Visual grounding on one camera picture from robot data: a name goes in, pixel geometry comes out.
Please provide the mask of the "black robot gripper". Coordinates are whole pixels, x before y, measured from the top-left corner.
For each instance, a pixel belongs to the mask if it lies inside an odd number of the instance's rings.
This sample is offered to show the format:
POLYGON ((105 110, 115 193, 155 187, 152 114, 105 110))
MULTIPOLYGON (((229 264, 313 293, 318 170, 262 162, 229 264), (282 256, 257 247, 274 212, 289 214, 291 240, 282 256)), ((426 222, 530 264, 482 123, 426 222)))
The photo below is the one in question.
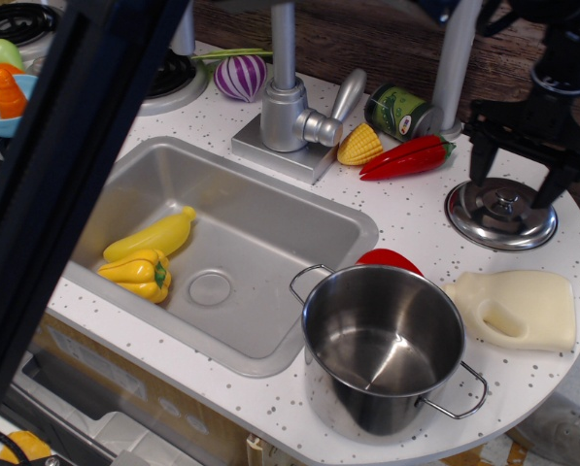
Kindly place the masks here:
POLYGON ((545 51, 530 71, 522 101, 474 100, 464 128, 469 136, 470 180, 481 186, 497 151, 505 149, 550 168, 531 207, 545 209, 580 181, 580 125, 572 105, 580 98, 580 24, 547 28, 545 51))

